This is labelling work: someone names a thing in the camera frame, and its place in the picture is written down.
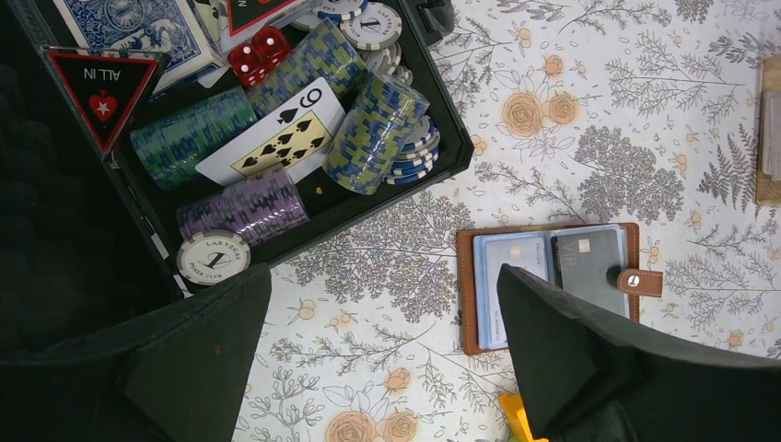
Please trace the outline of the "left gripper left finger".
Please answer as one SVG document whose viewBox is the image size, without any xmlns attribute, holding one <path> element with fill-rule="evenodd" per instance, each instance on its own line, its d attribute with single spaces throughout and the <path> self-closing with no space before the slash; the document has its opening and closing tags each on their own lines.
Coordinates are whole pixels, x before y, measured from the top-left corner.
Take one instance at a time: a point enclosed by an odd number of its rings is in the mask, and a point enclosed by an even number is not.
<svg viewBox="0 0 781 442">
<path fill-rule="evenodd" d="M 159 311 L 173 327 L 134 352 L 118 387 L 165 440 L 230 440 L 271 289 L 254 265 Z"/>
</svg>

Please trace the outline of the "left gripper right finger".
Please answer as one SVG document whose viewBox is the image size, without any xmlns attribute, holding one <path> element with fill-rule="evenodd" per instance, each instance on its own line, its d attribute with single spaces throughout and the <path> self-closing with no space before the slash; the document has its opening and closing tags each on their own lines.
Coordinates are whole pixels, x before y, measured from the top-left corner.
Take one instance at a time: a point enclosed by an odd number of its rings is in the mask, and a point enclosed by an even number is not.
<svg viewBox="0 0 781 442">
<path fill-rule="evenodd" d="M 530 275 L 507 345 L 552 441 L 776 441 L 780 363 L 657 331 Z"/>
</svg>

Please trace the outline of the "black VIP credit card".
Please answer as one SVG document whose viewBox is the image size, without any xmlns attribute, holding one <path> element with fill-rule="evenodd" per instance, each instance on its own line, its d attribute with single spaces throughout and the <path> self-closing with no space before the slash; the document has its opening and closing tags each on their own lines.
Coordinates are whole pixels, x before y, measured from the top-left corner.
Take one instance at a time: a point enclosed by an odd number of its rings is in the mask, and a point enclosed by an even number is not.
<svg viewBox="0 0 781 442">
<path fill-rule="evenodd" d="M 628 318 L 629 303 L 617 285 L 626 268 L 626 238 L 617 225 L 557 229 L 551 233 L 557 281 L 569 294 Z"/>
</svg>

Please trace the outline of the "silver VIP credit card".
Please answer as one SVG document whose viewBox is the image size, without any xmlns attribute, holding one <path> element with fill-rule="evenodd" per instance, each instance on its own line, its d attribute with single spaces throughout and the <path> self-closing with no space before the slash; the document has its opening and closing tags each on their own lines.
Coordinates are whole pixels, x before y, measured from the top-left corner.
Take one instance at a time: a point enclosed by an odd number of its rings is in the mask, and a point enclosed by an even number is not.
<svg viewBox="0 0 781 442">
<path fill-rule="evenodd" d="M 523 318 L 519 293 L 529 276 L 548 282 L 549 245 L 543 232 L 483 235 L 474 239 L 478 346 L 507 348 L 508 324 Z"/>
</svg>

